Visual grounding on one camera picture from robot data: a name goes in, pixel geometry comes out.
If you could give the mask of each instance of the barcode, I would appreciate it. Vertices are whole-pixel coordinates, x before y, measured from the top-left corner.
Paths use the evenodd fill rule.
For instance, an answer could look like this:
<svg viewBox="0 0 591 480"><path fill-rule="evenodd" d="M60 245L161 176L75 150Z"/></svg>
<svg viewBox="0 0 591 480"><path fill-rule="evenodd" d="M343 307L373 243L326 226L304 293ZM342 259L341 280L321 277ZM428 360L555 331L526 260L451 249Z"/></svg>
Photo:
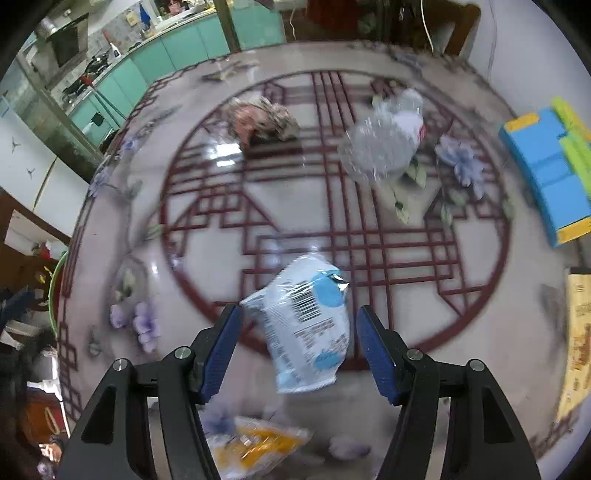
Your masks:
<svg viewBox="0 0 591 480"><path fill-rule="evenodd" d="M291 308L298 322L303 323L320 315L312 285L302 282L290 291Z"/></svg>

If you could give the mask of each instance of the range hood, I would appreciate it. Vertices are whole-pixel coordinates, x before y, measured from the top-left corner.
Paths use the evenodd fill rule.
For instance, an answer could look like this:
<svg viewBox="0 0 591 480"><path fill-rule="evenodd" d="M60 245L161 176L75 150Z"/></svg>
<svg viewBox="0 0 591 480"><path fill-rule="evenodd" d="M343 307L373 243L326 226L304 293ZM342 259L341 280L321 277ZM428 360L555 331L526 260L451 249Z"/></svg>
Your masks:
<svg viewBox="0 0 591 480"><path fill-rule="evenodd" d="M32 64L49 89L84 60L88 50L88 13L60 20L61 25L44 18L35 29L38 51Z"/></svg>

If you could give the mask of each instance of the power cord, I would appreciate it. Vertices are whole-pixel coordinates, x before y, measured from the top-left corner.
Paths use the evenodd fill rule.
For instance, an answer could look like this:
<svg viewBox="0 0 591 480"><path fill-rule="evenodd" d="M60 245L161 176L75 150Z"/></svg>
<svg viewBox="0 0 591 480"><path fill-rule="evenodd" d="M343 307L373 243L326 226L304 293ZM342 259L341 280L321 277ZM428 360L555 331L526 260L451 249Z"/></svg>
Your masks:
<svg viewBox="0 0 591 480"><path fill-rule="evenodd" d="M492 45L491 45L491 55L488 58L488 83L491 82L491 78L492 78L492 66L495 62L495 54L496 54L496 41L498 39L498 25L496 23L496 14L495 14L495 9L492 6L493 0L488 0L488 5L491 8L491 15L492 15L492 21L494 24L494 37L492 39Z"/></svg>
<svg viewBox="0 0 591 480"><path fill-rule="evenodd" d="M294 14L296 13L296 0L294 0L294 8L291 10L291 17L290 17L290 25L291 25L291 32L293 33L294 40L297 41L296 37L296 28L294 27Z"/></svg>
<svg viewBox="0 0 591 480"><path fill-rule="evenodd" d="M431 40L431 35L429 34L429 29L427 28L427 22L425 22L425 9L423 8L423 0L421 0L421 16L423 18L423 27L425 27L425 33L427 34L429 45L431 45L431 51L435 53L435 49L433 48L433 42Z"/></svg>

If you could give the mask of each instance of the kitchen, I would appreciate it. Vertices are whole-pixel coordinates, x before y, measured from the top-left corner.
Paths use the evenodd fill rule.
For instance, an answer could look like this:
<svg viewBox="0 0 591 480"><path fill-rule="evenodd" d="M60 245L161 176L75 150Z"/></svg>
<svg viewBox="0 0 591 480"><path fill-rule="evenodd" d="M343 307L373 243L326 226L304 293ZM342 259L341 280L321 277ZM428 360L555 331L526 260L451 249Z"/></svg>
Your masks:
<svg viewBox="0 0 591 480"><path fill-rule="evenodd" d="M104 153L156 78L285 41L282 8L272 1L225 1L64 0L23 46L20 63Z"/></svg>

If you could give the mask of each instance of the kitchen cabinet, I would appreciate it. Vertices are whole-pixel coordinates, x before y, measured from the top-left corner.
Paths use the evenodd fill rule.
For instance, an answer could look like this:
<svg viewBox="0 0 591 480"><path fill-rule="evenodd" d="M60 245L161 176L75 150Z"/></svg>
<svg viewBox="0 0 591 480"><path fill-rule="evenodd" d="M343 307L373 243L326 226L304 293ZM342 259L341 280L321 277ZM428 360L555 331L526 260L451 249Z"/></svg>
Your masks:
<svg viewBox="0 0 591 480"><path fill-rule="evenodd" d="M191 22L163 35L162 43L176 70L208 58L197 22Z"/></svg>
<svg viewBox="0 0 591 480"><path fill-rule="evenodd" d="M31 211L60 232L72 236L88 184L59 158Z"/></svg>
<svg viewBox="0 0 591 480"><path fill-rule="evenodd" d="M132 52L131 59L139 68L142 77L150 84L158 77L175 71L173 62L170 60L162 39L156 38L146 46L139 47Z"/></svg>
<svg viewBox="0 0 591 480"><path fill-rule="evenodd" d="M234 8L231 12L236 35L243 50L285 41L283 23L277 12L268 10L258 3L247 8Z"/></svg>
<svg viewBox="0 0 591 480"><path fill-rule="evenodd" d="M27 209L55 158L12 108L0 116L0 187Z"/></svg>
<svg viewBox="0 0 591 480"><path fill-rule="evenodd" d="M208 58L214 59L230 53L230 48L217 15L211 15L200 20L198 28Z"/></svg>
<svg viewBox="0 0 591 480"><path fill-rule="evenodd" d="M113 70L112 76L131 105L138 103L148 89L148 82L146 82L139 68L130 58L122 60Z"/></svg>
<svg viewBox="0 0 591 480"><path fill-rule="evenodd" d="M112 128L119 128L117 123L112 118L110 118L104 109L100 111L90 100L90 98L87 98L74 109L74 111L70 114L70 119L75 124L75 126L82 130L86 125L88 125L90 119L92 119L96 113L100 113L106 118L100 127L97 125L92 125L86 136L93 144L99 145L105 135L109 133Z"/></svg>
<svg viewBox="0 0 591 480"><path fill-rule="evenodd" d="M131 113L133 108L129 99L123 93L123 90L119 86L119 84L115 81L113 75L109 75L107 78L103 79L103 81L97 87L97 90L104 95L115 107L119 110L124 116L121 116L117 113L117 111L111 107L104 99L103 102L105 103L105 108L119 125L123 125L127 115Z"/></svg>

